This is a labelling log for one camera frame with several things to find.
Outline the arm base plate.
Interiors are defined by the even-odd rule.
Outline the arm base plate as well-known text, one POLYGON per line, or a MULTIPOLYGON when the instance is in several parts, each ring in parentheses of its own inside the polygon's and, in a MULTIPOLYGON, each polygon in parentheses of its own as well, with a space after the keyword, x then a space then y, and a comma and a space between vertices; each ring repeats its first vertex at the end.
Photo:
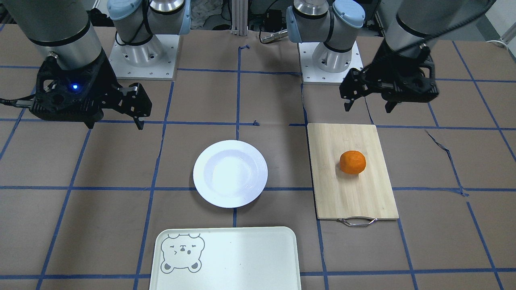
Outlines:
POLYGON ((298 51, 304 84, 340 85, 351 68, 363 68, 356 42, 344 53, 331 51, 318 42, 300 43, 298 51))
POLYGON ((180 40, 179 35, 154 35, 141 46, 121 46, 118 41, 108 59, 118 79, 172 81, 180 40))

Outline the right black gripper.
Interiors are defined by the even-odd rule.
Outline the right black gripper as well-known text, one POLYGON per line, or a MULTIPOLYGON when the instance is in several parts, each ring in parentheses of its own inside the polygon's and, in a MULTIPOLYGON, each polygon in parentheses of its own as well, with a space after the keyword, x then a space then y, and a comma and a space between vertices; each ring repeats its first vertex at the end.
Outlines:
POLYGON ((152 102, 142 84, 118 84, 105 52, 68 71, 59 66, 56 53, 48 53, 37 73, 30 112, 42 120, 82 122, 92 128, 103 118, 103 108, 132 117, 137 129, 143 130, 152 102))

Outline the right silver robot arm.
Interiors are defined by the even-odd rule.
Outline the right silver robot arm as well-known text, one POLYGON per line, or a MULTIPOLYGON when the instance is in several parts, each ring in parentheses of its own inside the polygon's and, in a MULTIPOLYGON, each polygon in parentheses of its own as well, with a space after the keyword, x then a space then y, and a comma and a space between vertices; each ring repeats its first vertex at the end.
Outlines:
MULTIPOLYGON (((46 121, 82 122, 92 129, 104 109, 133 118, 138 130, 152 102, 140 83, 123 87, 80 0, 4 0, 24 35, 45 56, 35 93, 1 99, 27 108, 46 121)), ((189 0, 109 0, 109 18, 124 61, 133 68, 165 59, 159 35, 186 35, 191 28, 189 0)))

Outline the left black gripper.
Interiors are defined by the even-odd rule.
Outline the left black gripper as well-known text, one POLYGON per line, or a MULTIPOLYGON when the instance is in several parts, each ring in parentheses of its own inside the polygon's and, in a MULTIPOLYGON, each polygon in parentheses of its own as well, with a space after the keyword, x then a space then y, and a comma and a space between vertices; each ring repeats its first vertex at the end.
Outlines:
POLYGON ((351 68, 339 85, 345 112, 351 110, 356 99, 372 92, 381 93, 388 114, 404 101, 427 103, 435 99, 440 92, 431 49, 423 44, 413 58, 396 53, 382 42, 372 63, 362 71, 351 68))

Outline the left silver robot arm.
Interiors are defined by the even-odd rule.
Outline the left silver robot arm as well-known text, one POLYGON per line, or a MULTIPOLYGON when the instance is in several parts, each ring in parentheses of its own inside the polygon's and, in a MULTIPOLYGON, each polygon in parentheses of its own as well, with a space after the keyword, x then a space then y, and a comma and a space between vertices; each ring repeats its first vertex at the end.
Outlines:
MULTIPOLYGON (((403 0, 389 24, 373 61, 362 69, 351 68, 339 86, 349 111, 356 99, 381 94, 390 113, 402 102, 427 103, 439 95, 431 48, 441 35, 455 31, 482 17, 493 5, 482 8, 452 24, 464 0, 403 0)), ((317 66, 329 73, 343 71, 352 46, 365 22, 365 11, 354 0, 295 0, 286 10, 289 40, 317 42, 317 66)))

